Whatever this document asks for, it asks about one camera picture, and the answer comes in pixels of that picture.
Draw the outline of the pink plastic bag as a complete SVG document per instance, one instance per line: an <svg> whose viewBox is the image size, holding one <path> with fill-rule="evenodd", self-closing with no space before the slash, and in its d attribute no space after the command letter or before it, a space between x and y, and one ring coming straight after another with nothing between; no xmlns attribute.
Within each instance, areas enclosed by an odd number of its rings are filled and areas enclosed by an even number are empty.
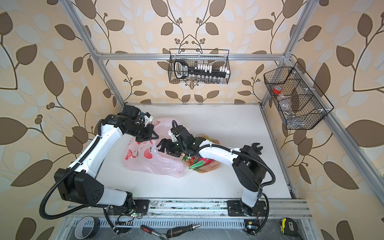
<svg viewBox="0 0 384 240"><path fill-rule="evenodd" d="M162 118L153 121L154 130L159 135L157 140L139 143L136 138L129 141L123 157L123 166L127 170L166 175L180 178L185 170L181 157L172 157L159 152L157 144L162 139L170 139L172 118Z"/></svg>

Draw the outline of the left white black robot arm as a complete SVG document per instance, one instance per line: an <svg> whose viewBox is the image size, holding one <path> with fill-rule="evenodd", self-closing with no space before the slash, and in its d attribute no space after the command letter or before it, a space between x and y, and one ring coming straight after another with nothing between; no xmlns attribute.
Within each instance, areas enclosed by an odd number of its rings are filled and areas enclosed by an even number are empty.
<svg viewBox="0 0 384 240"><path fill-rule="evenodd" d="M152 120L150 113L143 113L131 105L125 105L116 115L99 120L97 134L85 152L68 168L55 172L56 182L43 197L39 207L40 216L45 220L54 220L86 207L116 206L124 214L136 210L132 193L106 188L97 180L97 175L107 154L122 136L128 135L138 143L158 139ZM48 214L46 205L55 190L59 191L63 200L78 203L79 206L60 214Z"/></svg>

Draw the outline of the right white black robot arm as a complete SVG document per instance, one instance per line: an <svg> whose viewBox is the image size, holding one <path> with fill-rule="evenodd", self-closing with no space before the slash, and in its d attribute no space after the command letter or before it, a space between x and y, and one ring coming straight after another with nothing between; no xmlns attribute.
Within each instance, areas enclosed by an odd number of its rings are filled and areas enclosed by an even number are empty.
<svg viewBox="0 0 384 240"><path fill-rule="evenodd" d="M229 148L215 144L203 137L194 137L188 130L172 121L169 139L162 139L157 148L159 152L173 157L185 155L189 158L212 159L222 164L231 166L244 187L240 207L246 216L257 214L256 205L261 197L266 197L263 189L276 182L274 172L261 159L259 143L242 148Z"/></svg>

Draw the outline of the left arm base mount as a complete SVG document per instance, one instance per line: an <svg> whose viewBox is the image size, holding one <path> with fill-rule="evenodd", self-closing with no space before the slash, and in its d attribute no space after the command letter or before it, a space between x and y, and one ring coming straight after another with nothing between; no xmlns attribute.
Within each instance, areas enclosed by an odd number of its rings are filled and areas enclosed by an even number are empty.
<svg viewBox="0 0 384 240"><path fill-rule="evenodd" d="M108 210L112 211L114 216L120 215L146 215L149 210L150 200L147 199L133 199L128 200L122 206L110 206Z"/></svg>

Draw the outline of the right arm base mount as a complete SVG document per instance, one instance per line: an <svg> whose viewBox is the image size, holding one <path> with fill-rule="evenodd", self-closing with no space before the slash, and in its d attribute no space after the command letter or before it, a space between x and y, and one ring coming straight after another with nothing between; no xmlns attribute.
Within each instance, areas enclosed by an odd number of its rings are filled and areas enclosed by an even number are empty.
<svg viewBox="0 0 384 240"><path fill-rule="evenodd" d="M254 207L249 207L241 200L227 201L228 215L230 217L265 217L267 204L265 201L257 201Z"/></svg>

